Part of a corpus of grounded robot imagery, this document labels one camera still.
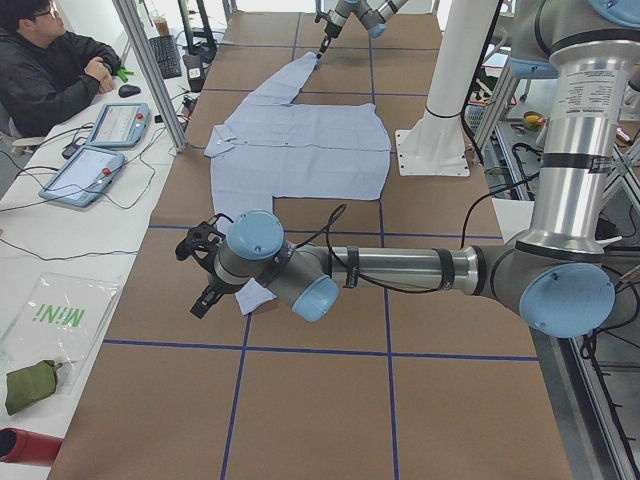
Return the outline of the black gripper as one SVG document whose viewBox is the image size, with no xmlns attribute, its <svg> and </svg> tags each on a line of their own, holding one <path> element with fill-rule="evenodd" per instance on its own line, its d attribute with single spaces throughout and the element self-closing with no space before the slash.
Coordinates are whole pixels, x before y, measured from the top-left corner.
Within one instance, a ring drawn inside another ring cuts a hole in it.
<svg viewBox="0 0 640 480">
<path fill-rule="evenodd" d="M 248 283 L 248 278 L 232 277 L 230 280 L 224 280 L 216 273 L 209 273 L 208 283 L 208 287 L 202 291 L 190 309 L 190 313 L 198 319 L 202 319 L 224 295 L 239 292 Z"/>
<path fill-rule="evenodd" d="M 322 41 L 322 48 L 320 48 L 316 54 L 316 59 L 319 62 L 322 58 L 323 55 L 325 54 L 326 50 L 329 48 L 332 40 L 335 38 L 335 36 L 333 34 L 326 34 L 323 41 Z"/>
</svg>

